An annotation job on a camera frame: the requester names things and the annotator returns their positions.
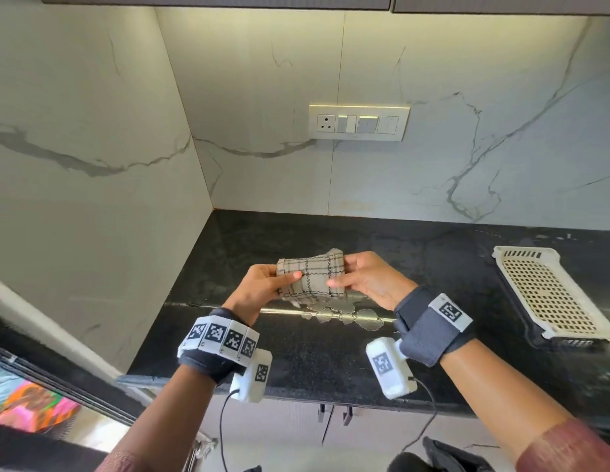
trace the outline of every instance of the checkered cloth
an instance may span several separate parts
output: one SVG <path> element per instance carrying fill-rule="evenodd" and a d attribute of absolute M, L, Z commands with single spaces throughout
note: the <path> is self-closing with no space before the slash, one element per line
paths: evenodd
<path fill-rule="evenodd" d="M 279 293 L 285 301 L 311 305 L 318 298 L 345 298 L 344 287 L 330 288 L 327 280 L 344 273 L 344 253 L 332 248 L 324 255 L 309 258 L 280 259 L 277 276 L 301 271 L 303 276 L 291 285 L 281 287 Z"/>

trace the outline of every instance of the plastic tray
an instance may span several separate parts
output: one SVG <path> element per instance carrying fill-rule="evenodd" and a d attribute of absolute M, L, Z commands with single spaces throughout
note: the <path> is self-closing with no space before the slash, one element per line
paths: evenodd
<path fill-rule="evenodd" d="M 543 338 L 577 347 L 610 341 L 610 321 L 562 268 L 556 250 L 496 246 L 493 258 Z"/>

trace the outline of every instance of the maroon sleeve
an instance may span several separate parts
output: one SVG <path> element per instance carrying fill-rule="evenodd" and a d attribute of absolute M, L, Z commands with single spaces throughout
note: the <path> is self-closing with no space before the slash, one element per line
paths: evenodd
<path fill-rule="evenodd" d="M 559 424 L 521 454 L 517 472 L 610 472 L 610 447 L 577 419 Z"/>
<path fill-rule="evenodd" d="M 152 472 L 152 469 L 128 452 L 112 451 L 95 472 Z"/>

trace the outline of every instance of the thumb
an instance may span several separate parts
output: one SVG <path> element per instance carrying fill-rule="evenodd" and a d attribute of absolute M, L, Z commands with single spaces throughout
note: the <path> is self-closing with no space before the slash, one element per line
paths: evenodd
<path fill-rule="evenodd" d="M 302 278 L 303 274 L 301 272 L 291 272 L 286 273 L 285 275 L 281 275 L 278 277 L 270 277 L 269 283 L 273 289 L 281 288 L 282 286 L 289 285 L 290 283 L 294 283 L 297 280 Z"/>
<path fill-rule="evenodd" d="M 355 285 L 360 280 L 360 277 L 362 277 L 362 274 L 359 270 L 351 273 L 345 273 L 335 278 L 329 278 L 327 280 L 327 286 L 330 286 L 332 288 L 337 288 L 341 286 L 350 287 L 351 285 Z"/>

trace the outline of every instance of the switch panel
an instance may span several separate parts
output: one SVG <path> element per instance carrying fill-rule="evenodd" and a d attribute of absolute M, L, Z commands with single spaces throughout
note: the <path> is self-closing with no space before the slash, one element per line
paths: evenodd
<path fill-rule="evenodd" d="M 313 139 L 401 141 L 410 107 L 309 106 L 309 136 Z"/>

